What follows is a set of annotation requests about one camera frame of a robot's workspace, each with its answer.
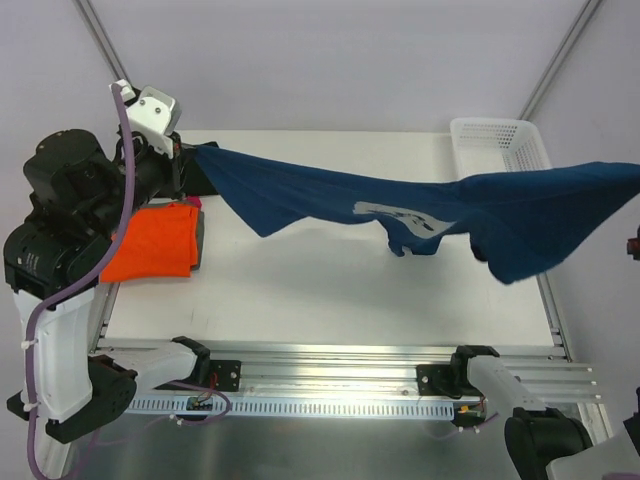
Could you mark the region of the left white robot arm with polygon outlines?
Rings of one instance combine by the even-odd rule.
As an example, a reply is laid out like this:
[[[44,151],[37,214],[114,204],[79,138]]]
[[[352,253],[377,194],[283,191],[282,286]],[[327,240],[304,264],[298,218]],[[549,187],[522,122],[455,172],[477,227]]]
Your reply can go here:
[[[24,166],[31,213],[3,248],[5,278],[33,359],[8,409],[41,418],[46,434],[71,443],[120,417],[138,392],[173,381],[205,387],[207,347],[184,336],[134,355],[91,355],[92,303],[100,264],[122,214],[125,165],[89,131],[56,132]]]

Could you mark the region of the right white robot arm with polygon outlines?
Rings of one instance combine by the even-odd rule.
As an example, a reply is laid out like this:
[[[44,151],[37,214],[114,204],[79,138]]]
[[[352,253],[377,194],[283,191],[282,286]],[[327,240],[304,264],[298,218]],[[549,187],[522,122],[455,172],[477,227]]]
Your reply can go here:
[[[447,381],[456,393],[475,389],[505,420],[504,440],[522,479],[637,479],[639,414],[623,429],[593,444],[584,425],[547,406],[486,346],[460,346],[451,357]]]

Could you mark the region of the blue t shirt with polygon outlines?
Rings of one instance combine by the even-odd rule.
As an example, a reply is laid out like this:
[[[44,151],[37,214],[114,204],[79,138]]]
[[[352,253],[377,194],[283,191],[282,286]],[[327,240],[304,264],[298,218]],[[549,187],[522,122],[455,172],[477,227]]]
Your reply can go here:
[[[639,194],[639,167],[593,162],[486,173],[447,183],[372,178],[259,158],[209,145],[195,160],[227,205],[261,237],[313,218],[378,222],[397,255],[433,255],[466,234],[498,281],[544,273]]]

